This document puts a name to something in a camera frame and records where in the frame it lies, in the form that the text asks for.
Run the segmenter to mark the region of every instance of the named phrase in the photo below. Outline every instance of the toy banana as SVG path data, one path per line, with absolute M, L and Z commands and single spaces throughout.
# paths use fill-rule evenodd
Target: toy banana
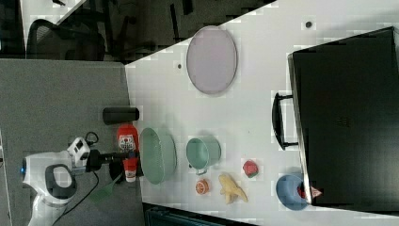
M 226 196 L 226 204 L 231 203 L 232 196 L 239 196 L 244 202 L 248 202 L 246 193 L 244 193 L 241 187 L 237 186 L 232 178 L 227 174 L 221 174 L 219 176 L 219 182 L 222 184 L 222 189 L 220 190 L 221 195 Z

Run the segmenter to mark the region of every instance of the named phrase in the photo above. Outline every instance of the black chair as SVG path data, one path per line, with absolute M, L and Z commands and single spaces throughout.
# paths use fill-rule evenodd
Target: black chair
M 104 38 L 95 23 L 52 24 L 37 20 L 29 28 L 26 58 L 103 61 Z

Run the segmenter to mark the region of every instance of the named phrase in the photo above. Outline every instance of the teal mug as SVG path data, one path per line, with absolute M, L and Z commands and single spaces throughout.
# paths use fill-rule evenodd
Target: teal mug
M 219 161 L 221 155 L 219 142 L 214 137 L 190 139 L 185 153 L 190 166 L 196 169 L 197 175 L 206 173 L 207 168 Z

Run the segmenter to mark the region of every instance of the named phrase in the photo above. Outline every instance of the dark floor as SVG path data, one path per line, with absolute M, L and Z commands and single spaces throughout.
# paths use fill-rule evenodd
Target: dark floor
M 206 25 L 219 25 L 262 7 L 274 0 L 120 0 L 120 10 L 113 6 L 110 15 L 112 28 L 120 31 L 123 17 L 135 16 L 136 24 L 127 28 L 125 46 L 138 48 L 143 43 L 154 43 L 152 51 L 138 50 L 126 57 L 134 61 L 153 51 L 159 51 L 180 40 L 192 37 Z M 184 13 L 184 2 L 191 3 L 192 12 Z M 176 24 L 173 25 L 171 6 L 175 9 Z
M 10 52 L 23 57 L 22 30 L 19 32 L 22 26 L 18 21 L 21 19 L 15 4 L 18 1 L 2 1 L 8 2 L 0 2 L 0 12 L 8 14 L 6 20 L 0 17 L 2 29 L 5 27 L 9 37 L 18 39 L 8 42 L 7 47 L 2 43 L 0 57 L 8 57 Z M 206 25 L 226 23 L 274 1 L 87 0 L 59 26 L 45 21 L 38 22 L 36 28 L 31 26 L 26 57 L 126 64 L 190 38 Z

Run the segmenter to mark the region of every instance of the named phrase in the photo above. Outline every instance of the green bowl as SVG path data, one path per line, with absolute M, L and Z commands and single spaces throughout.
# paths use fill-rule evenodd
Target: green bowl
M 169 179 L 176 169 L 176 150 L 169 135 L 159 135 L 146 128 L 139 142 L 141 168 L 144 176 L 154 185 Z

